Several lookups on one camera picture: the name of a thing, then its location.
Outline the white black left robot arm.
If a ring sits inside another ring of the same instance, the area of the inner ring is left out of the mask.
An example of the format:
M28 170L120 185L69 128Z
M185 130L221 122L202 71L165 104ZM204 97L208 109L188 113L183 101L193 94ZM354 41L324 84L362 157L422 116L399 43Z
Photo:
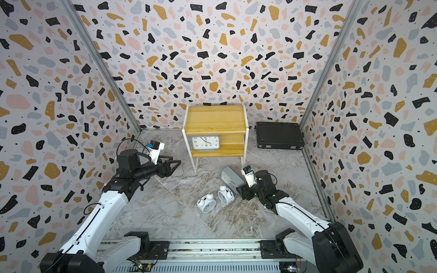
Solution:
M40 263L43 273L111 273L127 259L146 248L147 234L133 232L99 253L104 235L137 190L153 177L171 176L181 161L160 156L160 148L144 154L136 149L117 156L118 168L102 191L100 200L84 224L56 253L48 253Z

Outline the wooden shelf white metal frame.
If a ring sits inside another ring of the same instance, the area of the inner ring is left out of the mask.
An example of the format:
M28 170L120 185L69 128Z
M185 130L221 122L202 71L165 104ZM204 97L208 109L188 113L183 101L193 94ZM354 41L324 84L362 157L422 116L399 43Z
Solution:
M195 172L199 159L235 157L246 162L249 138L249 122L245 104L235 105L191 105L188 104L182 127L183 138ZM197 151L192 148L192 136L219 135L220 148Z

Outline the grey square clock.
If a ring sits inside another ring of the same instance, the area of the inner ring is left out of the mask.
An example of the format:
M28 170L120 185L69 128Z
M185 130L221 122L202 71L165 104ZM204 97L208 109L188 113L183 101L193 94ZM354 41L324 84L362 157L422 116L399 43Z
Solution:
M211 151L220 148L219 135L195 135L192 136L192 148L197 151Z
M221 180L236 195L239 195L237 189L246 184L246 182L229 166L222 169Z

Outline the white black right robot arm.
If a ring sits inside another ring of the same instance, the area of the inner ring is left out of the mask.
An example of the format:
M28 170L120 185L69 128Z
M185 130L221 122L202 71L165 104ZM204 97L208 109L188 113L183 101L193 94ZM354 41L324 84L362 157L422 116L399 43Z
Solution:
M358 273L363 261L340 222L328 222L300 206L289 194L276 189L267 170L254 172L250 166L241 170L246 184L237 188L244 200L257 198L268 210L292 223L303 235L288 229L277 235L278 251L295 254L315 265L320 273Z

